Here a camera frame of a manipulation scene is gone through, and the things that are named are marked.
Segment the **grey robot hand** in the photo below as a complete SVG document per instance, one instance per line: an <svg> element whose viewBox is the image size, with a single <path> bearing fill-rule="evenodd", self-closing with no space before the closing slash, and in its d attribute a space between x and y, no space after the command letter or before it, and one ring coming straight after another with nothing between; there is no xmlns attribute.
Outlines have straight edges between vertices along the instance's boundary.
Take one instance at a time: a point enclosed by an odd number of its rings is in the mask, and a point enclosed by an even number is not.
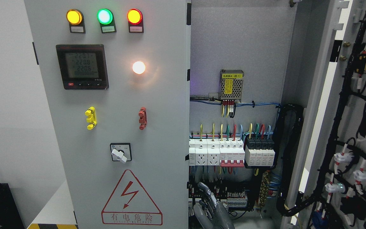
<svg viewBox="0 0 366 229"><path fill-rule="evenodd" d="M204 183L198 183L203 192L203 201L193 205L194 214L204 229L234 229L235 226L229 218L224 205L215 198L214 193Z"/></svg>

